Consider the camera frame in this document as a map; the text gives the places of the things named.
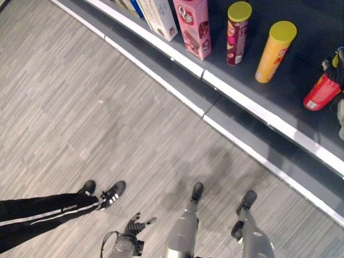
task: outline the track pants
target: track pants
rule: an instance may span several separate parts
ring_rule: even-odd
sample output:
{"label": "track pants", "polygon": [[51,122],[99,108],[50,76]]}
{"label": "track pants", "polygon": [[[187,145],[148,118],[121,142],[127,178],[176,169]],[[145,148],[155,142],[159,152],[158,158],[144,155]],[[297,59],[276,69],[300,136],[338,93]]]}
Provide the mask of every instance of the track pants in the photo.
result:
{"label": "track pants", "polygon": [[98,198],[77,193],[0,200],[0,253],[99,206]]}

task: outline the can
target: can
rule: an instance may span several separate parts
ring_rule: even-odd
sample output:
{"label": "can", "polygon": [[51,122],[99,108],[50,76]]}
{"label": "can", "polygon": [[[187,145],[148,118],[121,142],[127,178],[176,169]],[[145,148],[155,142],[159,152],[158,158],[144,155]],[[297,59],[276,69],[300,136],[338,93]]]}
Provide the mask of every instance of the can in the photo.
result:
{"label": "can", "polygon": [[228,8],[226,57],[230,65],[237,65],[242,60],[245,51],[248,19],[251,14],[252,7],[247,2],[239,1]]}
{"label": "can", "polygon": [[[338,66],[338,55],[332,60],[334,67]],[[325,73],[315,83],[313,89],[303,100],[305,108],[311,111],[318,111],[327,105],[342,90],[338,83],[331,81]]]}
{"label": "can", "polygon": [[267,83],[271,80],[296,34],[295,25],[286,20],[278,21],[270,28],[269,38],[255,74],[258,82]]}

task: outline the wood-look floor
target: wood-look floor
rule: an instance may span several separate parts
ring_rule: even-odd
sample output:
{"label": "wood-look floor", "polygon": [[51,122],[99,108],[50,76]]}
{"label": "wood-look floor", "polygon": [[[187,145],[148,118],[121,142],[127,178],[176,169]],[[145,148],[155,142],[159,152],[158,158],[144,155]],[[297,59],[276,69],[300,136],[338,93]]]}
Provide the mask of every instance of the wood-look floor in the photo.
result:
{"label": "wood-look floor", "polygon": [[230,230],[254,189],[252,212],[276,257],[343,257],[338,225],[50,1],[11,1],[0,13],[0,65],[0,199],[75,192],[90,178],[97,193],[127,182],[108,210],[3,257],[99,257],[104,234],[141,211],[158,217],[140,235],[143,257],[161,258],[197,181],[197,255],[241,257]]}

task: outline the white stripe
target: white stripe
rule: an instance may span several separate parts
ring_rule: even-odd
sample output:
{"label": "white stripe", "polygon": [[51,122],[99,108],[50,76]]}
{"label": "white stripe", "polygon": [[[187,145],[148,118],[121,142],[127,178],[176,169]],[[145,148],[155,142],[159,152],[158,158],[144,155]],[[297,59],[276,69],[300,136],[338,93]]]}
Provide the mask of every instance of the white stripe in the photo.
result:
{"label": "white stripe", "polygon": [[40,218],[51,216],[51,215],[54,215],[54,214],[57,214],[57,213],[60,213],[60,212],[61,212],[61,209],[45,212],[45,213],[42,213],[42,214],[38,214],[38,215],[26,217],[26,218],[11,219],[11,220],[6,220],[6,221],[1,221],[0,222],[0,227],[1,226],[5,226],[5,225],[14,224],[14,223],[21,223],[21,222],[26,222],[26,221],[34,220],[34,219],[40,219]]}
{"label": "white stripe", "polygon": [[87,22],[86,20],[84,20],[82,17],[80,17],[79,15],[77,15],[76,13],[74,13],[73,11],[71,11],[69,8],[67,8],[66,6],[64,6],[63,4],[61,4],[59,1],[57,0],[50,0],[52,1],[54,4],[56,4],[58,7],[60,7],[61,9],[65,10],[67,13],[69,13],[71,16],[73,16],[75,19],[77,19],[78,21],[80,21],[83,25],[85,25],[87,28],[89,28],[90,30],[92,30],[94,33],[96,33],[99,37],[101,37],[102,39],[104,39],[105,34],[103,32],[101,32],[100,30],[98,30],[97,28],[95,28],[92,24],[90,24],[89,22]]}
{"label": "white stripe", "polygon": [[304,133],[300,132],[279,116],[273,114],[269,110],[263,108],[252,99],[246,97],[224,81],[211,74],[208,70],[204,71],[203,79],[209,82],[211,85],[219,89],[229,98],[238,102],[245,109],[264,120],[268,125],[271,125],[281,133],[292,139],[302,147],[307,149],[310,153],[326,162],[333,169],[335,169],[341,176],[344,176],[344,161],[338,158],[336,155],[319,145],[317,142],[309,138]]}
{"label": "white stripe", "polygon": [[113,46],[115,49],[120,51],[123,55],[125,55],[129,60],[131,60],[133,63],[135,63],[138,67],[140,67],[143,71],[145,71],[148,75],[150,75],[153,79],[155,79],[157,82],[159,82],[161,85],[163,85],[168,91],[170,91],[172,94],[174,94],[178,99],[180,99],[184,104],[186,104],[189,108],[194,110],[197,114],[200,116],[204,115],[204,111],[196,106],[192,101],[187,99],[184,95],[182,95],[179,91],[177,91],[175,88],[172,87],[168,82],[166,82],[162,77],[160,77],[158,74],[153,72],[151,69],[149,69],[145,64],[143,64],[141,61],[139,61],[137,58],[135,58],[131,53],[129,53],[127,50],[123,49],[121,46],[119,46],[116,42],[114,42],[112,39],[110,39],[108,36],[105,36],[105,41],[109,43],[111,46]]}
{"label": "white stripe", "polygon": [[222,133],[225,137],[230,139],[232,142],[234,142],[236,145],[238,145],[241,149],[243,149],[245,152],[247,152],[249,155],[251,155],[253,158],[255,158],[259,163],[261,163],[262,165],[267,167],[276,176],[278,176],[280,179],[285,181],[289,186],[293,187],[301,195],[306,197],[316,207],[318,207],[319,209],[321,209],[322,211],[327,213],[341,227],[344,227],[344,217],[339,215],[336,211],[334,211],[331,207],[329,207],[326,203],[324,203],[324,201],[322,201],[320,198],[315,196],[312,192],[308,191],[306,188],[304,188],[302,185],[300,185],[298,182],[296,182],[294,179],[292,179],[288,174],[286,174],[285,172],[283,172],[282,170],[277,168],[274,164],[272,164],[270,161],[268,161],[265,157],[261,156],[258,152],[253,150],[249,145],[242,142],[236,136],[232,135],[229,131],[227,131],[222,126],[217,124],[210,117],[205,115],[203,117],[203,119],[208,124],[213,126],[216,130],[218,130],[220,133]]}
{"label": "white stripe", "polygon": [[186,69],[194,73],[197,77],[201,78],[204,69],[201,66],[199,66],[197,63],[191,61],[186,56],[181,54],[179,51],[175,50],[168,43],[158,38],[157,36],[155,36],[150,31],[146,30],[145,28],[141,27],[134,21],[125,17],[124,15],[116,11],[114,8],[109,7],[107,4],[104,4],[99,0],[86,0],[86,1],[92,4],[93,6],[95,6],[96,8],[100,9],[101,11],[103,11],[105,14],[112,17],[116,21],[120,22],[122,25],[132,30],[134,33],[144,38],[153,46],[157,47],[162,52],[167,54],[169,57],[173,58],[182,66],[184,66]]}
{"label": "white stripe", "polygon": [[79,209],[74,210],[74,211],[68,211],[68,212],[65,212],[65,213],[63,213],[63,214],[57,215],[57,216],[55,216],[55,217],[51,217],[51,218],[48,218],[48,219],[40,219],[40,220],[37,220],[37,221],[31,223],[30,225],[33,225],[33,224],[36,224],[36,223],[42,222],[42,221],[47,221],[47,220],[51,220],[51,219],[60,218],[60,217],[63,217],[63,216],[65,216],[65,215],[72,214],[72,213],[76,213],[76,212],[79,212],[79,211],[84,211],[84,210],[90,209],[90,208],[92,208],[92,207],[94,207],[94,206],[98,206],[98,204],[99,204],[99,202],[96,202],[96,203],[93,203],[93,204],[91,204],[91,205],[89,205],[89,206],[82,207],[82,208],[79,208]]}

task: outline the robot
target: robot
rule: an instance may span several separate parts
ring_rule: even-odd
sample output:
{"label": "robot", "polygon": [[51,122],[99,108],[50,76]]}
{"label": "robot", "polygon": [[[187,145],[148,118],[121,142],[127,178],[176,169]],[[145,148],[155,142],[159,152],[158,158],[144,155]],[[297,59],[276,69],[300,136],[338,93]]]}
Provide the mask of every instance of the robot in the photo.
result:
{"label": "robot", "polygon": [[150,220],[139,223],[136,222],[140,218],[140,212],[136,213],[128,222],[124,229],[124,233],[111,231],[107,233],[103,239],[101,247],[101,258],[103,258],[104,245],[112,234],[116,234],[117,238],[112,248],[112,253],[108,258],[132,258],[133,256],[141,256],[144,248],[144,242],[137,239],[137,235],[146,228],[147,225],[156,221],[155,217]]}
{"label": "robot", "polygon": [[[203,193],[203,185],[196,183],[189,204],[173,225],[166,241],[163,258],[193,258],[198,229],[197,204]],[[236,210],[238,221],[232,229],[232,237],[243,242],[243,258],[275,258],[272,243],[257,227],[250,212],[257,194],[249,190]]]}
{"label": "robot", "polygon": [[[163,258],[194,258],[196,234],[199,224],[197,208],[203,190],[202,183],[198,182],[195,184],[190,201],[168,234]],[[234,225],[231,234],[232,237],[243,242],[243,258],[275,258],[272,243],[267,235],[257,227],[250,212],[250,208],[256,201],[256,198],[257,194],[252,190],[245,194],[236,210],[239,219]],[[145,223],[136,222],[139,218],[140,213],[137,213],[128,222],[123,234],[117,231],[106,234],[101,248],[101,258],[103,257],[102,252],[105,242],[114,233],[117,235],[117,239],[108,258],[141,256],[144,242],[138,240],[137,235],[147,225],[156,221],[156,218],[153,217]]]}

